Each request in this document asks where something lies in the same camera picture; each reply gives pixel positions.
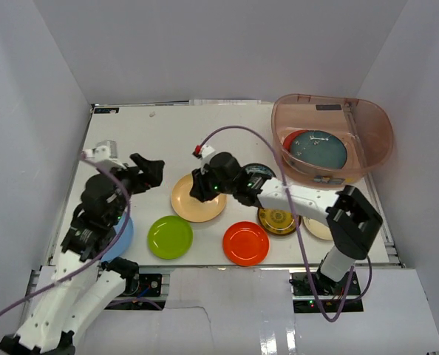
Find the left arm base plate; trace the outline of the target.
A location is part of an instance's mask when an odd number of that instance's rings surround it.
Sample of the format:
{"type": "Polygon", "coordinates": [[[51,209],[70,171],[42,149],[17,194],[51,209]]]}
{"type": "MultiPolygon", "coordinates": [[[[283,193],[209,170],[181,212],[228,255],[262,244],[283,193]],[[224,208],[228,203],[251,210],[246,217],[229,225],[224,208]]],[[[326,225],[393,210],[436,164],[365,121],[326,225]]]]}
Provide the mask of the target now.
{"type": "Polygon", "coordinates": [[[139,274],[126,284],[125,297],[159,297],[161,295],[162,274],[139,274]]]}

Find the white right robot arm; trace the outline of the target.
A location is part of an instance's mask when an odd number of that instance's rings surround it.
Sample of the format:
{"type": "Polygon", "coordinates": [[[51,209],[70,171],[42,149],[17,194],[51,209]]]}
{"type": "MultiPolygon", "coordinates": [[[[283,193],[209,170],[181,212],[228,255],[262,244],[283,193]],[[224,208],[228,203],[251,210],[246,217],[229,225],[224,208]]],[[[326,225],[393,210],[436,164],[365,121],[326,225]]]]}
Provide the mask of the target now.
{"type": "Polygon", "coordinates": [[[333,247],[316,277],[322,293],[335,294],[351,266],[367,258],[383,219],[358,188],[346,185],[333,192],[286,185],[276,177],[247,172],[232,154],[216,152],[210,146],[197,147],[193,155],[200,167],[192,172],[190,195],[198,201],[231,195],[243,206],[290,212],[329,228],[333,247]]]}

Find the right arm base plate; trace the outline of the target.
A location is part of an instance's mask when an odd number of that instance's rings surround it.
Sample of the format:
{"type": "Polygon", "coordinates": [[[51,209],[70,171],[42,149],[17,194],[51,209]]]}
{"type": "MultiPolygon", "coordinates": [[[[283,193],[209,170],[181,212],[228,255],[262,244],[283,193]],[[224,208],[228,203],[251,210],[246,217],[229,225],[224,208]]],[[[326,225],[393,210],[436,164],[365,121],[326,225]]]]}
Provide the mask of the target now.
{"type": "MultiPolygon", "coordinates": [[[[316,287],[317,294],[319,296],[339,296],[344,293],[344,288],[347,284],[349,273],[347,272],[339,282],[329,280],[323,276],[316,276],[315,272],[312,272],[311,276],[311,280],[313,281],[316,287]]],[[[289,283],[293,288],[293,294],[295,296],[313,295],[313,292],[311,291],[310,280],[306,272],[292,273],[289,279],[289,283]]],[[[348,294],[351,296],[358,296],[361,294],[361,288],[355,272],[353,272],[348,294]]]]}

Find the dark teal blue plate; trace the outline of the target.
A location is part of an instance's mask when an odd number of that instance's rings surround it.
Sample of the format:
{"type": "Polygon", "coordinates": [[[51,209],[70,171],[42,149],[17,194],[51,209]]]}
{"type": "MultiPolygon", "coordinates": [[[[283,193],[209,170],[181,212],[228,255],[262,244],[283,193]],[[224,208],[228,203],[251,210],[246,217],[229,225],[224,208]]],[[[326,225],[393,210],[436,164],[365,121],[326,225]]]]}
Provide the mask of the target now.
{"type": "Polygon", "coordinates": [[[347,149],[335,135],[320,130],[307,130],[290,143],[295,158],[326,169],[341,169],[347,162],[347,149]]]}

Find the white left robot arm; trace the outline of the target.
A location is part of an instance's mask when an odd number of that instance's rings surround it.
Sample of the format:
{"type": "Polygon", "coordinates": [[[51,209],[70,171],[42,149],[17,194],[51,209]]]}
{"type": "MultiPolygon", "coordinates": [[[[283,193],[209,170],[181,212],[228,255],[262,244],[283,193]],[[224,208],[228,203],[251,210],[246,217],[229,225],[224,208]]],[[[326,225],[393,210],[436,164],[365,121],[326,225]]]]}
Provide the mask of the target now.
{"type": "Polygon", "coordinates": [[[64,239],[52,284],[37,293],[41,299],[14,333],[3,336],[5,354],[74,354],[81,335],[119,294],[139,286],[139,266],[116,257],[101,258],[120,239],[131,212],[132,195],[163,181],[163,160],[130,156],[133,166],[109,155],[85,152],[82,161],[97,169],[85,183],[64,239]]]}

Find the red plate with teal flower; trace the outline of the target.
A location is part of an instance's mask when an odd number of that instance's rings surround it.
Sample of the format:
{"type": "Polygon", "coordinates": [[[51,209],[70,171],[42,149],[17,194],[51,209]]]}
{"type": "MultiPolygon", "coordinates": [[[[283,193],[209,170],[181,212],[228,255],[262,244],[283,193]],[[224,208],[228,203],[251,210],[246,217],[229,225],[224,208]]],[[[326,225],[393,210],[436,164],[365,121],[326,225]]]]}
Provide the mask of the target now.
{"type": "Polygon", "coordinates": [[[300,129],[300,130],[296,130],[296,131],[291,132],[291,133],[290,133],[289,135],[287,135],[287,136],[285,137],[285,139],[283,140],[283,142],[282,142],[282,146],[283,146],[283,148],[284,148],[287,152],[289,152],[289,151],[290,151],[291,144],[292,144],[292,142],[294,141],[294,139],[297,138],[298,136],[300,136],[301,134],[305,133],[305,132],[307,132],[306,129],[300,129]]]}

